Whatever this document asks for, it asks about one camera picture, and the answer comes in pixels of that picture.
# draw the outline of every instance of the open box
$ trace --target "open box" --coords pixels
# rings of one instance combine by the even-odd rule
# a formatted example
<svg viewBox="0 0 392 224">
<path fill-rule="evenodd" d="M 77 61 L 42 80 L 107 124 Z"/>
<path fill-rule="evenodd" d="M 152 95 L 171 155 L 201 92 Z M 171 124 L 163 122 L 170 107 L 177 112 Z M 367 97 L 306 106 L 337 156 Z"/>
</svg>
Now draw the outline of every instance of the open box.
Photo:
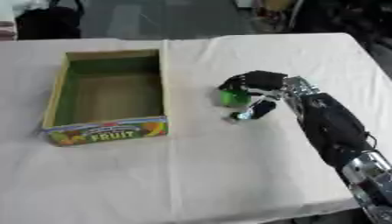
<svg viewBox="0 0 392 224">
<path fill-rule="evenodd" d="M 68 52 L 43 130 L 57 145 L 167 134 L 159 51 Z"/>
</svg>

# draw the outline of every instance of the floor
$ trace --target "floor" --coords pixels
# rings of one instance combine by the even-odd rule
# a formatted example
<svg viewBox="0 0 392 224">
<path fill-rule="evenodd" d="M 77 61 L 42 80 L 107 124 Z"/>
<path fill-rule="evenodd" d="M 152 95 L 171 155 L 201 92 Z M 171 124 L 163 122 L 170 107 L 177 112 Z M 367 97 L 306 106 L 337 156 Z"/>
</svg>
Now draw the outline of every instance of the floor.
<svg viewBox="0 0 392 224">
<path fill-rule="evenodd" d="M 231 0 L 81 1 L 84 38 L 198 39 L 253 32 Z M 74 7 L 74 0 L 60 4 Z"/>
</svg>

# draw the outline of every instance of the cable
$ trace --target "cable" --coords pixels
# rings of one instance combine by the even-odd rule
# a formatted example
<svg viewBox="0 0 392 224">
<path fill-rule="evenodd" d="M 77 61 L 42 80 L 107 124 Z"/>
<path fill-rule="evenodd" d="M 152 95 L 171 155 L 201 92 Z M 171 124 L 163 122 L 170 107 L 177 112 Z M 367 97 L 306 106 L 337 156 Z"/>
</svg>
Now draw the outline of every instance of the cable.
<svg viewBox="0 0 392 224">
<path fill-rule="evenodd" d="M 375 149 L 377 147 L 377 138 L 375 138 L 374 136 L 372 136 L 372 134 L 370 134 L 370 132 L 366 132 L 366 137 L 371 137 L 373 139 L 373 149 Z"/>
</svg>

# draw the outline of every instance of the black robotic glove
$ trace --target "black robotic glove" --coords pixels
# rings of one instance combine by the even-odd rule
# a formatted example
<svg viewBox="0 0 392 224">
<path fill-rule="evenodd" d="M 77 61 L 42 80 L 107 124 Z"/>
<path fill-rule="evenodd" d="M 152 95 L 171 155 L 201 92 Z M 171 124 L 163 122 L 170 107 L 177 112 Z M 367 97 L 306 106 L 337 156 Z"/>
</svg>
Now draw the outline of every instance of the black robotic glove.
<svg viewBox="0 0 392 224">
<path fill-rule="evenodd" d="M 373 151 L 363 124 L 329 94 L 301 97 L 303 118 L 298 120 L 323 160 L 339 169 L 364 151 Z"/>
<path fill-rule="evenodd" d="M 253 71 L 239 74 L 226 80 L 219 86 L 219 90 L 243 91 L 247 95 L 264 95 L 263 100 L 254 102 L 244 112 L 234 112 L 230 115 L 232 120 L 259 119 L 276 108 L 275 100 L 279 100 L 277 93 L 267 93 L 273 90 L 281 90 L 284 86 L 286 74 Z"/>
<path fill-rule="evenodd" d="M 219 86 L 220 90 L 248 91 L 250 95 L 260 95 L 251 92 L 252 89 L 263 91 L 272 91 L 281 89 L 284 85 L 284 78 L 287 74 L 271 73 L 265 71 L 253 71 L 244 74 L 238 74 L 226 80 Z"/>
</svg>

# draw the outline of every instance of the white cloth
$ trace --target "white cloth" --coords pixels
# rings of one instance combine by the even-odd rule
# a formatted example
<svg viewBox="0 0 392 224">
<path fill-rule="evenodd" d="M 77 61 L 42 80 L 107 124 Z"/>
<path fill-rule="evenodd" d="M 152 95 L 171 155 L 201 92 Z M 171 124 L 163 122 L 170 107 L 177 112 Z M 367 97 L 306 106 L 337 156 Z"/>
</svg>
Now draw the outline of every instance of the white cloth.
<svg viewBox="0 0 392 224">
<path fill-rule="evenodd" d="M 36 130 L 64 52 L 162 49 L 170 135 L 59 148 Z M 357 207 L 283 103 L 222 121 L 211 93 L 252 70 L 302 75 L 392 160 L 392 82 L 346 34 L 0 43 L 0 223 L 273 221 Z"/>
</svg>

